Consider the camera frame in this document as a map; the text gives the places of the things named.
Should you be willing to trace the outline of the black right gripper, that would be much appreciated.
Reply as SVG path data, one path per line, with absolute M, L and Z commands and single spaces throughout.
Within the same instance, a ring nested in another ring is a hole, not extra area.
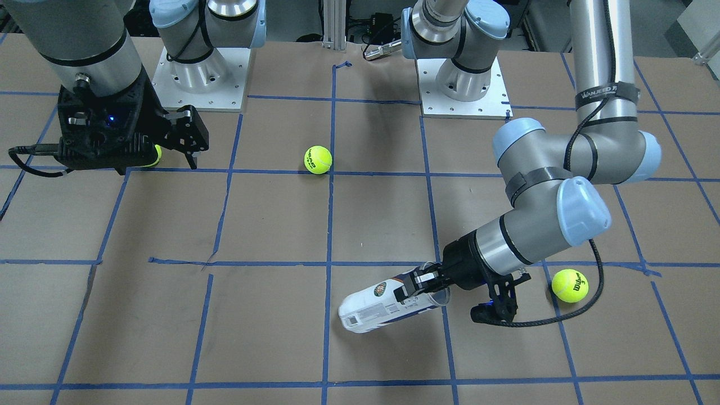
M 100 97 L 85 73 L 71 89 L 61 88 L 57 115 L 61 140 L 57 161 L 69 169 L 113 168 L 123 175 L 155 158 L 155 145 L 179 151 L 197 169 L 197 157 L 209 149 L 209 132 L 193 105 L 175 112 L 160 106 L 146 73 L 119 93 Z

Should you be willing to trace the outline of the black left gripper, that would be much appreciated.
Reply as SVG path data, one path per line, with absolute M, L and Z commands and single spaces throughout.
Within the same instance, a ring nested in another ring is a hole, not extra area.
M 450 302 L 451 281 L 464 290 L 486 285 L 491 293 L 503 293 L 532 279 L 514 248 L 502 232 L 470 232 L 443 249 L 440 265 L 422 265 L 394 278 L 396 302 L 413 297 L 430 299 L 432 304 Z

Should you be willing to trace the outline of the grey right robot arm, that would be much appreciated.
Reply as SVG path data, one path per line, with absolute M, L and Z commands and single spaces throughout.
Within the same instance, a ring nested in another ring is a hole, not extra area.
M 187 99 L 166 110 L 115 1 L 5 1 L 6 10 L 61 80 L 57 143 L 8 149 L 24 172 L 57 178 L 73 171 L 159 163 L 159 149 L 196 157 L 209 132 Z M 154 28 L 177 87 L 202 94 L 230 82 L 221 48 L 260 48 L 267 38 L 263 1 L 151 1 Z

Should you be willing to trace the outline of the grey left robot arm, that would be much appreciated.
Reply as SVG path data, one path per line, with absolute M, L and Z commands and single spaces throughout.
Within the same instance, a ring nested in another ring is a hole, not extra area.
M 456 285 L 472 290 L 591 241 L 611 224 L 596 185 L 644 181 L 663 156 L 637 122 L 632 23 L 627 1 L 571 1 L 578 127 L 552 135 L 517 118 L 494 135 L 511 210 L 443 249 L 442 261 L 407 274 L 395 298 Z

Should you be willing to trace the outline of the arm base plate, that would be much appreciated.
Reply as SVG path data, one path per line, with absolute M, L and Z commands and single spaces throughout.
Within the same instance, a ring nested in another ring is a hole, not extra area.
M 205 61 L 180 64 L 163 50 L 151 82 L 166 110 L 192 105 L 200 112 L 240 113 L 251 57 L 248 48 L 216 48 Z
M 504 120 L 514 115 L 497 58 L 480 74 L 461 71 L 448 58 L 419 59 L 416 67 L 425 118 Z

